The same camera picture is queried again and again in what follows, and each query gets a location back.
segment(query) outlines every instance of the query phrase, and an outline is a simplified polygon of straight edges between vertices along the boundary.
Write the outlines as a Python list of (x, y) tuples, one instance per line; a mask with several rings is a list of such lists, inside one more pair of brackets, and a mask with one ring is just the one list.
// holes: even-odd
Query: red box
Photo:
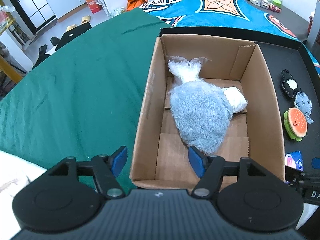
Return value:
[(95, 0), (85, 0), (92, 13), (99, 12), (102, 9), (101, 5), (98, 5)]

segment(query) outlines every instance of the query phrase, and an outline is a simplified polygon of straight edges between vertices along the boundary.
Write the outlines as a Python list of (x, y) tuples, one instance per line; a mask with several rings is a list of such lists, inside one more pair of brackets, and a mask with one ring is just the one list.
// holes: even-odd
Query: patterned blanket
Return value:
[[(173, 27), (241, 28), (297, 40), (294, 33), (276, 17), (251, 6), (245, 0), (156, 0), (143, 4), (140, 8)], [(309, 55), (320, 75), (319, 63), (310, 52)]]

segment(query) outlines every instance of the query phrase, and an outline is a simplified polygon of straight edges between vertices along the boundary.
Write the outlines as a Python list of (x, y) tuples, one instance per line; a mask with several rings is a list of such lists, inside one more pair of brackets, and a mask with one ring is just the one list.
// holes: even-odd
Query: green lid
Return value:
[(281, 1), (279, 1), (279, 0), (273, 0), (272, 4), (281, 8)]

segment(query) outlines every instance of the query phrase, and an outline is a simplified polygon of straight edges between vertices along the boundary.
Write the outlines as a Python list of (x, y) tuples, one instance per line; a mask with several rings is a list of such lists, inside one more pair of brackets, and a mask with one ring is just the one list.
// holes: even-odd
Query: orange plastic bag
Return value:
[(137, 8), (147, 2), (148, 0), (128, 0), (127, 11), (131, 11), (132, 9)]

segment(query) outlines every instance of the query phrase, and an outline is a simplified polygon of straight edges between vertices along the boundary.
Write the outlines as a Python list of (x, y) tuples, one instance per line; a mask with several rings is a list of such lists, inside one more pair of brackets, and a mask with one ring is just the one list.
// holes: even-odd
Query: black shoe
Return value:
[(41, 46), (41, 47), (39, 48), (39, 56), (40, 56), (40, 55), (43, 55), (43, 54), (45, 54), (45, 53), (47, 52), (47, 47), (48, 47), (48, 45), (45, 44), (45, 45), (43, 45), (43, 46)]
[(58, 45), (58, 42), (60, 41), (60, 39), (57, 38), (57, 37), (52, 37), (52, 38), (50, 39), (50, 41), (51, 41), (51, 44), (52, 44), (53, 46), (57, 46), (57, 45)]

